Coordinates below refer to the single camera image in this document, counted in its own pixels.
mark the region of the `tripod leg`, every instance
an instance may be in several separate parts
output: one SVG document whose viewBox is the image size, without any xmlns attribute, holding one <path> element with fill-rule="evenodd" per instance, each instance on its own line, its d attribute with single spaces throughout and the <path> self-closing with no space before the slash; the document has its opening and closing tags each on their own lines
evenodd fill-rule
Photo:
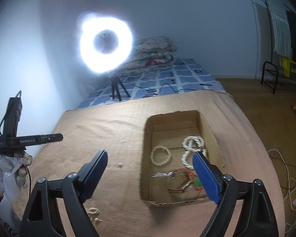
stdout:
<svg viewBox="0 0 296 237">
<path fill-rule="evenodd" d="M 118 83 L 121 85 L 121 87 L 124 89 L 126 95 L 130 98 L 130 95 L 126 90 L 125 85 L 122 83 L 122 81 L 119 79 L 119 77 L 116 77 L 116 79 L 117 79 Z"/>
<path fill-rule="evenodd" d="M 111 88 L 112 88 L 112 100 L 115 98 L 115 94 L 114 94 L 114 79 L 113 77 L 110 77 L 111 79 Z"/>
<path fill-rule="evenodd" d="M 117 98 L 118 98 L 119 101 L 122 101 L 120 91 L 118 90 L 118 84 L 117 84 L 117 79 L 116 79 L 116 77 L 114 77 L 113 82 L 114 82 L 114 89 L 116 90 Z"/>
</svg>

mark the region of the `blue checkered bedsheet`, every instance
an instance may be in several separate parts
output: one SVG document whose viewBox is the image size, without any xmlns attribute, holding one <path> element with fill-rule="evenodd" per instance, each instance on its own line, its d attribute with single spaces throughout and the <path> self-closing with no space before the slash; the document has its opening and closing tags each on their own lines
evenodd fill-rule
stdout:
<svg viewBox="0 0 296 237">
<path fill-rule="evenodd" d="M 147 72 L 120 75 L 130 98 L 119 86 L 123 100 L 133 100 L 156 95 L 184 93 L 208 89 L 224 92 L 220 82 L 215 80 L 201 65 L 193 59 L 177 59 L 174 64 L 158 67 Z M 78 109 L 118 102 L 112 99 L 109 78 L 95 90 Z"/>
</svg>

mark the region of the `white cable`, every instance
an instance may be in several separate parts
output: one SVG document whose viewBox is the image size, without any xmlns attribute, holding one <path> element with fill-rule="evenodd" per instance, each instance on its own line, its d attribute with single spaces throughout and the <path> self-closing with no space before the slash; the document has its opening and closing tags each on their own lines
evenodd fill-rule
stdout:
<svg viewBox="0 0 296 237">
<path fill-rule="evenodd" d="M 287 165 L 286 165 L 286 163 L 285 163 L 285 161 L 284 161 L 284 159 L 283 159 L 281 153 L 280 153 L 277 149 L 271 149 L 271 150 L 269 150 L 267 153 L 272 152 L 272 151 L 276 151 L 276 152 L 280 155 L 280 157 L 281 157 L 281 159 L 282 159 L 282 161 L 283 161 L 283 163 L 284 163 L 284 165 L 285 165 L 285 167 L 286 167 L 287 179 L 288 179 L 288 189 L 287 189 L 287 193 L 286 193 L 286 196 L 284 197 L 283 201 L 285 201 L 287 198 L 289 198 L 289 204 L 290 204 L 291 209 L 292 209 L 293 211 L 296 211 L 296 209 L 293 208 L 293 206 L 292 206 L 292 197 L 291 197 L 291 194 L 296 190 L 296 187 L 295 187 L 292 191 L 290 190 L 290 182 L 291 182 L 291 180 L 293 180 L 293 181 L 296 183 L 296 179 L 294 179 L 294 178 L 290 178 L 290 177 L 289 177 L 288 167 L 287 167 Z M 285 232 L 285 234 L 287 235 L 288 232 L 289 232 L 294 226 L 296 226 L 296 218 L 295 218 L 295 221 L 294 221 L 294 223 L 293 223 L 292 225 L 289 225 L 288 223 L 285 223 L 285 224 L 289 226 L 288 231 Z"/>
</svg>

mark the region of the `blue gripper pad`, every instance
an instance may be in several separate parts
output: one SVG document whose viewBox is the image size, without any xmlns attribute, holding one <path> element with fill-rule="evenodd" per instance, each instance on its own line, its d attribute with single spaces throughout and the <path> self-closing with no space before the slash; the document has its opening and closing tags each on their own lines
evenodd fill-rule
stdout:
<svg viewBox="0 0 296 237">
<path fill-rule="evenodd" d="M 208 198 L 211 201 L 214 201 L 215 204 L 219 204 L 222 199 L 220 195 L 219 182 L 216 180 L 210 168 L 204 161 L 204 159 L 206 158 L 204 157 L 203 159 L 202 157 L 203 157 L 203 154 L 200 155 L 198 152 L 195 152 L 195 154 L 193 155 L 192 161 L 193 161 L 194 170 L 198 178 L 200 179 L 201 183 L 203 184 Z"/>
</svg>

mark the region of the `screw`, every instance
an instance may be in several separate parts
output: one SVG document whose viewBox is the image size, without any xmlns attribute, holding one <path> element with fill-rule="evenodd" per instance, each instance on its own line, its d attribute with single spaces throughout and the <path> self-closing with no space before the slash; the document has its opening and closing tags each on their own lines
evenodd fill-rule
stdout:
<svg viewBox="0 0 296 237">
<path fill-rule="evenodd" d="M 46 178 L 45 177 L 41 177 L 40 179 L 37 180 L 38 183 L 43 183 L 45 182 Z"/>
<path fill-rule="evenodd" d="M 254 183 L 257 185 L 262 185 L 262 181 L 260 179 L 255 179 Z"/>
<path fill-rule="evenodd" d="M 72 173 L 70 173 L 70 174 L 68 175 L 68 177 L 69 177 L 70 179 L 73 179 L 73 178 L 76 178 L 77 175 L 78 175 L 78 174 L 77 174 L 76 172 L 72 172 Z"/>
<path fill-rule="evenodd" d="M 225 175 L 223 175 L 223 178 L 225 178 L 225 179 L 228 180 L 228 181 L 231 181 L 231 180 L 232 180 L 232 176 L 229 175 L 229 174 L 225 174 Z"/>
</svg>

